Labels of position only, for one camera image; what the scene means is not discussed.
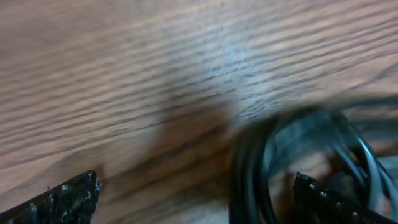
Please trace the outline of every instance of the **wood grain surface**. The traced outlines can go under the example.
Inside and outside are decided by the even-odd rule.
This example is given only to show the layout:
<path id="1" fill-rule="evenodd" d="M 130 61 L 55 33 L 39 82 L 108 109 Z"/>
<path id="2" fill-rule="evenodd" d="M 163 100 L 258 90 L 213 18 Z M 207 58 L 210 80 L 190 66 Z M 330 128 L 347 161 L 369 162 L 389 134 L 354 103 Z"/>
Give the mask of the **wood grain surface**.
<path id="1" fill-rule="evenodd" d="M 0 211 L 91 169 L 103 183 L 93 223 L 227 223 L 237 130 L 309 102 L 397 93 L 397 11 L 0 0 Z"/>

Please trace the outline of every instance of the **brown wooden surface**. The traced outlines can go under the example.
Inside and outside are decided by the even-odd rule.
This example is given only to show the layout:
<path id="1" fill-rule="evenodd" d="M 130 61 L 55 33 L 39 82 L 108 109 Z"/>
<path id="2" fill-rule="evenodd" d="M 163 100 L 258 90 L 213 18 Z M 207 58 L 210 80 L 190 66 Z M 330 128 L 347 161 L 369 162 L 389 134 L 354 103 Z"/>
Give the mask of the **brown wooden surface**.
<path id="1" fill-rule="evenodd" d="M 0 210 L 93 169 L 93 223 L 227 223 L 236 130 L 309 101 L 396 93 L 397 11 L 0 0 Z"/>

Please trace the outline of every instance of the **wooden table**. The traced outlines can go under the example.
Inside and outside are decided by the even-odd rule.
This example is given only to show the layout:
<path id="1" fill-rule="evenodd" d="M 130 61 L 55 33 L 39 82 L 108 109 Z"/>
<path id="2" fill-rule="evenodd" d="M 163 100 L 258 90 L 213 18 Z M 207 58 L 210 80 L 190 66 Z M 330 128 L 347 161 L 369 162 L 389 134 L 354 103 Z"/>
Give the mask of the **wooden table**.
<path id="1" fill-rule="evenodd" d="M 0 210 L 86 170 L 93 223 L 227 223 L 229 143 L 397 93 L 398 2 L 0 1 Z"/>

